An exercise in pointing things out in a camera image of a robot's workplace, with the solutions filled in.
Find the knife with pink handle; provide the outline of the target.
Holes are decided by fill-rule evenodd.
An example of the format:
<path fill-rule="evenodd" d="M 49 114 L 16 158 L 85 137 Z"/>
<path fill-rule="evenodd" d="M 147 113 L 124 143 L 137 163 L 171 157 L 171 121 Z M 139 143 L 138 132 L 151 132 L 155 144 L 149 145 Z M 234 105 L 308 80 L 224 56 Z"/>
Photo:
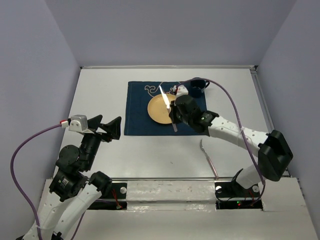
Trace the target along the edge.
<path fill-rule="evenodd" d="M 169 98 L 168 98 L 167 94 L 163 91 L 163 88 L 162 88 L 161 85 L 159 85 L 159 90 L 160 90 L 160 92 L 161 92 L 161 96 L 162 96 L 162 99 L 163 99 L 163 101 L 164 101 L 164 103 L 165 103 L 167 112 L 168 112 L 168 114 L 170 114 L 170 113 L 171 113 L 171 108 L 170 108 Z M 176 132 L 178 131 L 177 126 L 176 126 L 176 124 L 174 123 L 174 121 L 171 119 L 171 117 L 169 117 L 169 118 L 170 118 L 170 120 L 171 120 L 171 125 L 172 125 L 172 127 L 173 127 L 173 130 L 174 130 L 174 132 L 176 133 Z"/>

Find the dark blue cup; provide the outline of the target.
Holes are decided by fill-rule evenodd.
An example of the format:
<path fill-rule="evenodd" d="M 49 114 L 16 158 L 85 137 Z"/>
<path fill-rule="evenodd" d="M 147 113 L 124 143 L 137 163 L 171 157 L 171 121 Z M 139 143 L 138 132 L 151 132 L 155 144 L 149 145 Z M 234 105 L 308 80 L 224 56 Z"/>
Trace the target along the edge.
<path fill-rule="evenodd" d="M 190 81 L 189 94 L 193 98 L 201 98 L 204 94 L 205 89 L 210 85 L 210 82 L 200 78 L 195 77 Z"/>

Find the yellow plate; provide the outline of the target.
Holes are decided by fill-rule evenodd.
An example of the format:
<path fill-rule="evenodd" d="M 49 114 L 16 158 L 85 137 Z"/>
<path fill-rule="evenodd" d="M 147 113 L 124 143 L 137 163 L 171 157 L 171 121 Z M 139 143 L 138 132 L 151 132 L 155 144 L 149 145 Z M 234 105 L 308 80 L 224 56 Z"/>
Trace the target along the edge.
<path fill-rule="evenodd" d="M 169 111 L 161 94 L 156 95 L 149 101 L 147 112 L 150 118 L 159 124 L 166 125 L 172 123 L 169 117 Z"/>

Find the dark blue cloth placemat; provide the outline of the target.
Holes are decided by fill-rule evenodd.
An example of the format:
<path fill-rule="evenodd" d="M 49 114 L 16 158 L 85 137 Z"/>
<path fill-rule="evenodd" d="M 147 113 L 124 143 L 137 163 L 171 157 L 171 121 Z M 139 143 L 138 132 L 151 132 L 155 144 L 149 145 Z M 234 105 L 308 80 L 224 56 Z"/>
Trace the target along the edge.
<path fill-rule="evenodd" d="M 148 114 L 149 101 L 161 92 L 172 91 L 177 82 L 160 81 L 130 81 L 127 86 L 125 125 L 126 136 L 198 136 L 191 127 L 184 123 L 177 125 L 174 132 L 172 125 L 155 122 Z"/>

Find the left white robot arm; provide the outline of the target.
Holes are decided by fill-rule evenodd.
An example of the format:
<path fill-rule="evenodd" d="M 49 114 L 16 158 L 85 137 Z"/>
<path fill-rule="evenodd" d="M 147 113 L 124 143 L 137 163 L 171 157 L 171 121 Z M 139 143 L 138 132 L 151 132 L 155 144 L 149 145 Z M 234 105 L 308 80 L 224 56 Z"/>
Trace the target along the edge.
<path fill-rule="evenodd" d="M 102 123 L 103 116 L 88 119 L 85 115 L 73 115 L 59 124 L 32 135 L 21 143 L 10 160 L 10 174 L 18 191 L 32 209 L 34 223 L 30 230 L 20 236 L 21 240 L 63 240 L 71 227 L 80 222 L 86 210 L 100 198 L 112 191 L 112 179 L 101 171 L 90 177 L 83 173 L 91 170 L 99 146 L 121 137 L 120 116 L 109 123 Z M 14 160 L 19 150 L 30 140 L 50 130 L 62 128 L 82 135 L 80 146 L 66 145 L 55 162 L 57 172 L 49 185 L 43 205 L 36 209 L 23 191 L 14 172 Z"/>

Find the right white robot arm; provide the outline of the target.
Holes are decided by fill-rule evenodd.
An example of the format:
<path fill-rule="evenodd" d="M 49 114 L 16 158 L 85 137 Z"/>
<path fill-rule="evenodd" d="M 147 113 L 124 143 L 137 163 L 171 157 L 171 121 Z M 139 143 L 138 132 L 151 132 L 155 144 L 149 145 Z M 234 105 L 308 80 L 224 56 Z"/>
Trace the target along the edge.
<path fill-rule="evenodd" d="M 202 111 L 189 95 L 181 95 L 170 102 L 169 117 L 174 124 L 184 123 L 199 134 L 227 141 L 254 156 L 254 163 L 239 170 L 230 183 L 235 196 L 242 196 L 264 180 L 278 182 L 293 159 L 280 131 L 267 133 L 240 127 L 215 112 Z"/>

